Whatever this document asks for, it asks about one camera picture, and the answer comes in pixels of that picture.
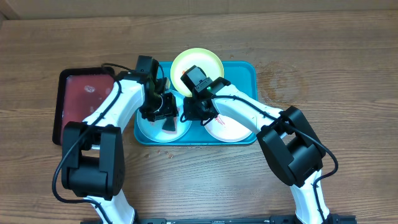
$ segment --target wooden tabletop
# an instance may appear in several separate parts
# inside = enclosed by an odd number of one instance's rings
[[[192,47],[257,72],[261,102],[300,108],[339,171],[322,181],[332,213],[398,222],[398,11],[4,21],[0,30],[0,222],[78,223],[88,204],[51,193],[58,77],[138,55],[173,60]],[[142,146],[123,134],[123,189],[140,217],[294,214],[290,190],[250,146]],[[333,168],[324,158],[324,172]],[[58,188],[64,197],[74,195]]]

